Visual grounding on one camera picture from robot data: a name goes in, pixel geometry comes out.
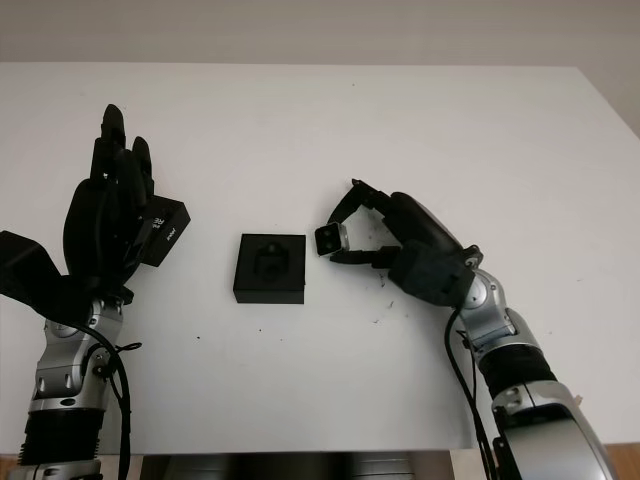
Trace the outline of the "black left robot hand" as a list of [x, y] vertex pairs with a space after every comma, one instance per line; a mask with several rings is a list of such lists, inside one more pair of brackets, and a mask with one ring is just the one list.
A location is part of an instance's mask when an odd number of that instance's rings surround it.
[[127, 147], [123, 114], [109, 104], [94, 142], [89, 177], [76, 187], [63, 228], [68, 275], [78, 285], [96, 296], [132, 302], [126, 283], [150, 239], [153, 197], [148, 143], [137, 137]]

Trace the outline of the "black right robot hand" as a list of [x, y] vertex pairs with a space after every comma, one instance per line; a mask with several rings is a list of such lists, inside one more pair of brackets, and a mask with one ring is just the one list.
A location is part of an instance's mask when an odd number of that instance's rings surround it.
[[[359, 208], [375, 210], [382, 215], [382, 223], [399, 242], [397, 246], [383, 246], [377, 250], [352, 250], [344, 222]], [[394, 192], [390, 195], [376, 190], [362, 180], [354, 179], [351, 189], [335, 207], [327, 223], [314, 232], [316, 251], [332, 262], [344, 265], [369, 264], [375, 269], [389, 268], [402, 247], [416, 241], [433, 249], [438, 255], [458, 255], [463, 264], [477, 267], [483, 254], [476, 246], [462, 244], [413, 197]]]

